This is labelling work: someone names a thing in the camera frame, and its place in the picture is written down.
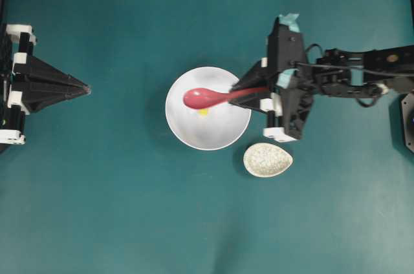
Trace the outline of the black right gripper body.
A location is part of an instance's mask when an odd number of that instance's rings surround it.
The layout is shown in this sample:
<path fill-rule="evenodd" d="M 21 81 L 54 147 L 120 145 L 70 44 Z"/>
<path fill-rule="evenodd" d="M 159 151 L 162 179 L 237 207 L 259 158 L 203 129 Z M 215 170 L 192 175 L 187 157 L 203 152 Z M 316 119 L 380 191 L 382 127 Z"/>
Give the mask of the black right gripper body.
<path fill-rule="evenodd" d="M 276 142 L 302 139 L 314 102 L 312 69 L 304 62 L 291 61 L 284 71 L 267 76 L 266 84 L 270 95 L 260 99 L 260 109 L 267 116 L 263 136 Z"/>

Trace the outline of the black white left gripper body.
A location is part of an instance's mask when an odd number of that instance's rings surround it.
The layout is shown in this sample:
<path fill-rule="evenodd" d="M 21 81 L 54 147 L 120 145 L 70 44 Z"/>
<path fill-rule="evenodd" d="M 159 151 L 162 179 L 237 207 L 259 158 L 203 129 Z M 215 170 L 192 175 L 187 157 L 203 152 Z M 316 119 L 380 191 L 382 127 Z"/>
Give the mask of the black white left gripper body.
<path fill-rule="evenodd" d="M 1 26 L 1 144 L 25 144 L 25 118 L 36 111 L 29 57 L 36 37 L 30 25 Z"/>

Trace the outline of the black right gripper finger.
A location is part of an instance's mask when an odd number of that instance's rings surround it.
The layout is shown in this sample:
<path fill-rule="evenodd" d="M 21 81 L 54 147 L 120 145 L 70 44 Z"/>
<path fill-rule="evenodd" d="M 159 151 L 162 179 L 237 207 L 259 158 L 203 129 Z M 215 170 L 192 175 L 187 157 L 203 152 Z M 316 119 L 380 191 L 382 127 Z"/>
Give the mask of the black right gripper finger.
<path fill-rule="evenodd" d="M 266 86 L 265 67 L 262 67 L 261 60 L 259 60 L 237 83 L 232 85 L 231 90 L 243 90 Z"/>
<path fill-rule="evenodd" d="M 266 113 L 266 111 L 261 109 L 260 101 L 269 97 L 270 92 L 257 92 L 232 99 L 229 101 L 229 104 L 256 112 Z"/>

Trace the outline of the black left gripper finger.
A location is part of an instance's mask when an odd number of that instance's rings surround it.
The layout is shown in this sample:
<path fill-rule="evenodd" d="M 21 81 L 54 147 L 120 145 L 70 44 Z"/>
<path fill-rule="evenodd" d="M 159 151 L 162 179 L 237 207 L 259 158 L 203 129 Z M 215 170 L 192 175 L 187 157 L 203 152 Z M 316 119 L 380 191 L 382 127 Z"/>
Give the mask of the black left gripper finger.
<path fill-rule="evenodd" d="M 52 83 L 59 83 L 70 87 L 89 90 L 89 86 L 74 76 L 65 74 L 53 66 L 27 53 L 14 54 L 14 74 L 26 75 L 29 78 Z"/>
<path fill-rule="evenodd" d="M 20 112 L 28 115 L 51 105 L 89 95 L 90 88 L 42 88 L 24 89 Z"/>

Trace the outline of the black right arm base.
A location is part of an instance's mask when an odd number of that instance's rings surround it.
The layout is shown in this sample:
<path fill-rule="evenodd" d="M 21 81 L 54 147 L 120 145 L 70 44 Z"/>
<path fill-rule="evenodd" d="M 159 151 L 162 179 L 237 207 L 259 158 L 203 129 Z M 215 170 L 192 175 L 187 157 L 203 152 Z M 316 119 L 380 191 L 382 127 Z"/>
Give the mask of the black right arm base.
<path fill-rule="evenodd" d="M 405 158 L 413 159 L 413 93 L 397 97 L 389 106 L 393 147 Z"/>

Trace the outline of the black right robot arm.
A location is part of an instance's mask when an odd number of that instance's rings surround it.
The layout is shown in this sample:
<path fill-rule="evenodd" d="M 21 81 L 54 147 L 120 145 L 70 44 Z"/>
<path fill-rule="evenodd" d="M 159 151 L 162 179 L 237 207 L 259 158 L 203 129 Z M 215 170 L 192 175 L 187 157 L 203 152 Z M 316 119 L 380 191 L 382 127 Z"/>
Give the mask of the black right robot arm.
<path fill-rule="evenodd" d="M 326 50 L 309 63 L 303 47 L 269 50 L 232 90 L 265 91 L 231 99 L 232 105 L 267 116 L 264 136 L 277 142 L 300 140 L 315 95 L 349 98 L 370 108 L 389 90 L 413 92 L 413 46 L 346 52 Z"/>

